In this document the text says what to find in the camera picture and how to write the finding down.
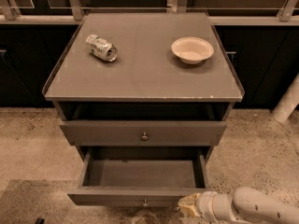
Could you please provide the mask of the white cylindrical robot link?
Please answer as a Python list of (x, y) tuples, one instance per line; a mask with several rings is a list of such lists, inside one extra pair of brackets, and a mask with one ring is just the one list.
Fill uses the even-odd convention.
[(272, 114), (278, 122), (285, 122), (294, 109), (299, 105), (299, 74), (286, 90)]

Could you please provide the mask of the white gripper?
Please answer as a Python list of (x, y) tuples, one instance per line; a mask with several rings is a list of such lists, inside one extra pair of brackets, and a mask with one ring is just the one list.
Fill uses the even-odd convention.
[(231, 195), (206, 191), (194, 193), (178, 200), (179, 210), (188, 217), (202, 217), (208, 222), (230, 222), (234, 218)]

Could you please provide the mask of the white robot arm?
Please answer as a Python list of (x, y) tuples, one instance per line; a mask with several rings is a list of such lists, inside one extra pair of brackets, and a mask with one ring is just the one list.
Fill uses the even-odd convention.
[(180, 210), (190, 217), (219, 224), (299, 224), (299, 208), (274, 200), (257, 189), (240, 187), (233, 194), (205, 191), (178, 201)]

